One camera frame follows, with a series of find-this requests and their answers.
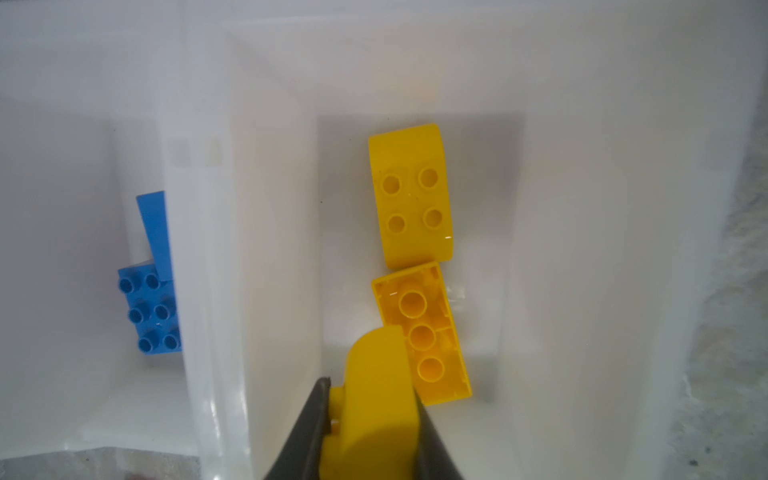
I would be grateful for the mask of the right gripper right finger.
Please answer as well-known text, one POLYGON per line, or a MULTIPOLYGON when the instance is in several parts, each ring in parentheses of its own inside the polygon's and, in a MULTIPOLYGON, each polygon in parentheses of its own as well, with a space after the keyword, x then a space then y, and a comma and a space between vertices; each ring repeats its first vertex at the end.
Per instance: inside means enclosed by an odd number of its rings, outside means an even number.
POLYGON ((419 434, 413 468, 415 480, 463 480, 419 396, 419 434))

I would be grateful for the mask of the yellow long lego brick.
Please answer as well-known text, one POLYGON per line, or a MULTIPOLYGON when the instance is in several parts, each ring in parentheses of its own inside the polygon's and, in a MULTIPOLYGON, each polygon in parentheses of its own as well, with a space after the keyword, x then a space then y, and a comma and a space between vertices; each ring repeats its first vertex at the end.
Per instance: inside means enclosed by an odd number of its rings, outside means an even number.
POLYGON ((412 382, 426 406, 472 396, 445 281, 438 262, 372 281, 382 324, 402 328, 412 382))

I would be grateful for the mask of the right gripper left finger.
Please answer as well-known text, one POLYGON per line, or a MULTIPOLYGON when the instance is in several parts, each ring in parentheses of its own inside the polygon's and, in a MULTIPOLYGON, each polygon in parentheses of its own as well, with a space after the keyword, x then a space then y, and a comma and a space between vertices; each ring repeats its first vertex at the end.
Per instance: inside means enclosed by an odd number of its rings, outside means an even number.
POLYGON ((331 379, 319 378, 309 394, 267 480, 319 480, 324 437, 331 430, 329 417, 331 379))

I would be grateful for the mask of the white bin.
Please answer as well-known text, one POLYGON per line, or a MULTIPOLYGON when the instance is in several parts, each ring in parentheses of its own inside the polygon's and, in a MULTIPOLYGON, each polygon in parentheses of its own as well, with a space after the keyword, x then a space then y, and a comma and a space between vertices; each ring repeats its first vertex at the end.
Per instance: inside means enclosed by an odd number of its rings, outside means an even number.
POLYGON ((245 461, 183 21, 167 4, 156 18, 17 29, 21 13, 1 15, 1 456, 118 447, 245 461), (186 347, 146 356, 118 269, 147 256, 135 199, 158 189, 186 347))
POLYGON ((207 479, 381 323, 368 157, 436 123, 468 479, 657 479, 767 63, 763 1, 188 1, 174 266, 207 479))

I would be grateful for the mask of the yellow curved lego brick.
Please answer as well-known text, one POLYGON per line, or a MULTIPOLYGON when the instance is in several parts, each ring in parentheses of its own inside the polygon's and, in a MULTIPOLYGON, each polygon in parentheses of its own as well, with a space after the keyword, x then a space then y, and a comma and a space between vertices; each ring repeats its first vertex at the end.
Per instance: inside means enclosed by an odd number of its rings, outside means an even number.
POLYGON ((420 420, 403 330, 386 326, 348 352, 344 384, 329 397, 322 479, 411 479, 420 420))

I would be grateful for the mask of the blue lego brick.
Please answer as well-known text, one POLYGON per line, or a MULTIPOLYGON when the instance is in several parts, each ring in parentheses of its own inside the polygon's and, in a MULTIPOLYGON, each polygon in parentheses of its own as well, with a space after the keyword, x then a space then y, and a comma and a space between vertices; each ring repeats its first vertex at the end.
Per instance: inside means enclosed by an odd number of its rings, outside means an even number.
POLYGON ((118 288, 125 296, 127 318, 134 326, 137 347, 144 355, 182 351, 172 280, 161 280, 153 262, 118 270, 118 288))
POLYGON ((155 267, 161 281, 173 279, 165 192, 136 197, 155 267))

